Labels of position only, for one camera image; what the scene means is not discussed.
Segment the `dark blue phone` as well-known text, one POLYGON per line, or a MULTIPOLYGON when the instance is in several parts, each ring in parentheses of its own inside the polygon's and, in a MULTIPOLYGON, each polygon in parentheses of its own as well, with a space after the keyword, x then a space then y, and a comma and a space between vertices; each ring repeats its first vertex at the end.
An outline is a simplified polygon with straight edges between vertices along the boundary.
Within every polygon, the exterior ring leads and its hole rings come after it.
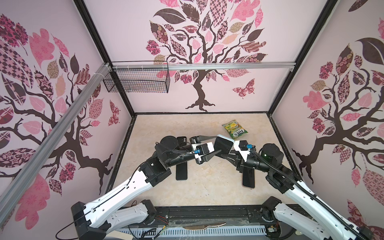
POLYGON ((188 163, 178 164, 176 166, 176 180, 186 181, 188 179, 188 163))

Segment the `light blue phone case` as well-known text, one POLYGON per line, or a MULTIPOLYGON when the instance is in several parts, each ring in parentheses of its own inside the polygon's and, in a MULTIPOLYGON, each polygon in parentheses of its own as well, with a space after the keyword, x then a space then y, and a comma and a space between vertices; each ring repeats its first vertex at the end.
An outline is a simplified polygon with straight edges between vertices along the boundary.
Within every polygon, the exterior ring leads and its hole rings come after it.
POLYGON ((222 135, 217 135, 214 143, 214 149, 217 157, 228 155, 233 148, 235 141, 222 135))

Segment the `black phone case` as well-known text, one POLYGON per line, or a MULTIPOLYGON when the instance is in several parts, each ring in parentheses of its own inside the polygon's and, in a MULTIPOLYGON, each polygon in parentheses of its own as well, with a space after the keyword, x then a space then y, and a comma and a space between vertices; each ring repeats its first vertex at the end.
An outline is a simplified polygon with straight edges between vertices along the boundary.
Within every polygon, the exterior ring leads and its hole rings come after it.
POLYGON ((187 137, 183 136, 183 137, 177 137, 177 141, 178 141, 178 148, 185 148, 188 144, 187 144, 187 137))

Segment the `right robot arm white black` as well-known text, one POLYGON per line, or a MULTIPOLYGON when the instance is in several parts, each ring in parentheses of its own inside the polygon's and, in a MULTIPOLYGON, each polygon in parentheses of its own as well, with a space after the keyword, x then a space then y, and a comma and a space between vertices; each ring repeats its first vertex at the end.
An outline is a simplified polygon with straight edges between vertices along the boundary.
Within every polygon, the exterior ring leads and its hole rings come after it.
POLYGON ((275 219, 283 222, 311 240, 372 240, 370 228, 359 227, 333 210, 309 187, 299 180, 292 170, 282 164, 284 153, 275 144, 265 144, 260 151, 247 141, 215 143, 218 156, 242 169, 267 173, 266 180, 280 193, 294 200, 309 217, 289 208, 281 200, 270 197, 264 207, 275 219))

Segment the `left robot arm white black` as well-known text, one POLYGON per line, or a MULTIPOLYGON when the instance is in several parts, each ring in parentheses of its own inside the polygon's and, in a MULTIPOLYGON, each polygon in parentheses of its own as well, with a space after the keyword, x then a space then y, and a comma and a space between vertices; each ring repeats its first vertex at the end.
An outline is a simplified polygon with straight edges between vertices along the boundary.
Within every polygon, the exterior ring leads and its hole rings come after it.
POLYGON ((181 137, 166 136, 155 145, 155 152, 141 163, 132 176, 102 197, 87 204, 78 202, 71 207, 74 225, 80 240, 103 240, 114 230, 135 223, 151 223, 156 209, 150 200, 136 206, 124 205, 148 191, 171 175, 171 167, 196 161, 208 162, 214 156, 230 152, 219 136, 196 136, 184 143, 181 137))

